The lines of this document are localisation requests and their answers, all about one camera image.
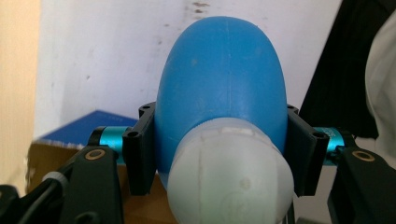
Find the wooden surface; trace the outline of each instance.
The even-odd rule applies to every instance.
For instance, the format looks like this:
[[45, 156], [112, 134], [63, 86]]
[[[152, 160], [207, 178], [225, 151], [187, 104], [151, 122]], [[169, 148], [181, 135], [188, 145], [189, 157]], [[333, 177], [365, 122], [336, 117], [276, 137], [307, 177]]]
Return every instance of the wooden surface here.
[[0, 184], [24, 194], [33, 138], [39, 0], [0, 1]]

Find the white object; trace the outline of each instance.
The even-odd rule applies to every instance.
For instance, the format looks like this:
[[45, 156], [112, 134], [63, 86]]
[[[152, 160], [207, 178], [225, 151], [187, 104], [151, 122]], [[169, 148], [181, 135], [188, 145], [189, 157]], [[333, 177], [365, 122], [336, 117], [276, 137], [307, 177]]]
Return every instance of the white object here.
[[396, 13], [381, 27], [366, 66], [367, 105], [375, 118], [375, 153], [396, 169]]
[[179, 223], [278, 223], [290, 207], [293, 178], [256, 126], [212, 119], [180, 142], [167, 193]]

